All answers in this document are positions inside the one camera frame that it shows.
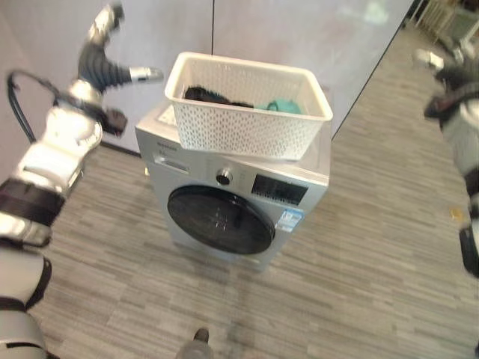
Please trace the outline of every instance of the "sticker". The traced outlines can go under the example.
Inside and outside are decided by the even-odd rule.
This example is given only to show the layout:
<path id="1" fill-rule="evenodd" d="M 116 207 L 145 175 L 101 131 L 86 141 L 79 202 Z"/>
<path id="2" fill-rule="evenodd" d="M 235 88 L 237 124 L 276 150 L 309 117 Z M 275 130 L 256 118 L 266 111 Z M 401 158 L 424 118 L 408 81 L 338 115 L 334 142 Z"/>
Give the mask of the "sticker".
<path id="1" fill-rule="evenodd" d="M 276 223 L 275 228 L 284 232 L 293 232 L 294 227 L 303 219 L 304 215 L 295 209 L 286 209 Z"/>

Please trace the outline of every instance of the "teal cloth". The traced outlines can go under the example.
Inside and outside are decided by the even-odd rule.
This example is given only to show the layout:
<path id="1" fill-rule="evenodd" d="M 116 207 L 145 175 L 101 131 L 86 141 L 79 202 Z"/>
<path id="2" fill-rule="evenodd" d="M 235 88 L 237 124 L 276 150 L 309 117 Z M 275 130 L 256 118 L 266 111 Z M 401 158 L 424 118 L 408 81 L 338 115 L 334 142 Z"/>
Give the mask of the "teal cloth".
<path id="1" fill-rule="evenodd" d="M 257 107 L 260 110 L 287 112 L 290 114 L 301 114 L 301 110 L 296 102 L 288 99 L 275 99 L 267 105 L 260 105 Z"/>

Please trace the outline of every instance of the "digital display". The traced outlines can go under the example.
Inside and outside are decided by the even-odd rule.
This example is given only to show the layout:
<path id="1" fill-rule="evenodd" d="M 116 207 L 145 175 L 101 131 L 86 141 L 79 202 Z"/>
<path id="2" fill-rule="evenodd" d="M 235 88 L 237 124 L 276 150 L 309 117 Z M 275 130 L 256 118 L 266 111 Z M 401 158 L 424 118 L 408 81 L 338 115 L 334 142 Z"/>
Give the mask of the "digital display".
<path id="1" fill-rule="evenodd" d="M 271 198 L 272 200 L 298 205 L 307 190 L 308 187 L 293 185 L 257 174 L 251 193 Z"/>

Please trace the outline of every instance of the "white basket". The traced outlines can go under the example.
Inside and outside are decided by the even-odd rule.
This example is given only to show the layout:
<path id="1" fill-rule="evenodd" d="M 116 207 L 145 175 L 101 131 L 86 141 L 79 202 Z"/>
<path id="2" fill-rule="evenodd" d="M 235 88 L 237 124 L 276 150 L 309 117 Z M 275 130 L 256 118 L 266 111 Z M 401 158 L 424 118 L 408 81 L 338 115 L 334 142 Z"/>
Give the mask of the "white basket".
<path id="1" fill-rule="evenodd" d="M 302 114 L 184 99 L 190 86 L 254 107 L 293 100 Z M 311 71 L 222 56 L 179 54 L 165 95 L 174 107 L 181 145 L 190 150 L 298 160 L 323 122 L 332 119 Z"/>

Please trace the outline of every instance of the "white wall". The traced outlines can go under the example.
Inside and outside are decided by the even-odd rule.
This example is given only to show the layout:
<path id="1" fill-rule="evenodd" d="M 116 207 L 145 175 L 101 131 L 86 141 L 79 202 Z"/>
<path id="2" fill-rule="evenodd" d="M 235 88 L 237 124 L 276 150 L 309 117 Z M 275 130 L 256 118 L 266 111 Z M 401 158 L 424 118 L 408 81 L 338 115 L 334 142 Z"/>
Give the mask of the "white wall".
<path id="1" fill-rule="evenodd" d="M 0 12 L 35 72 L 65 88 L 76 75 L 79 51 L 107 0 L 1 0 Z M 177 54 L 211 52 L 212 0 L 122 0 L 125 21 L 106 50 L 114 61 L 160 68 L 167 76 Z M 162 84 L 111 90 L 105 104 L 129 118 L 121 139 L 104 139 L 138 151 L 134 127 L 163 98 Z"/>
<path id="2" fill-rule="evenodd" d="M 311 70 L 334 134 L 412 0 L 216 0 L 214 53 Z"/>
<path id="3" fill-rule="evenodd" d="M 19 67 L 31 70 L 31 65 L 1 13 L 0 51 L 0 182 L 3 182 L 28 148 L 28 140 L 10 109 L 4 79 L 9 70 Z M 18 84 L 20 92 L 17 96 L 25 116 L 29 119 L 34 133 L 40 134 L 45 126 L 44 117 L 51 98 L 34 82 L 19 79 Z"/>

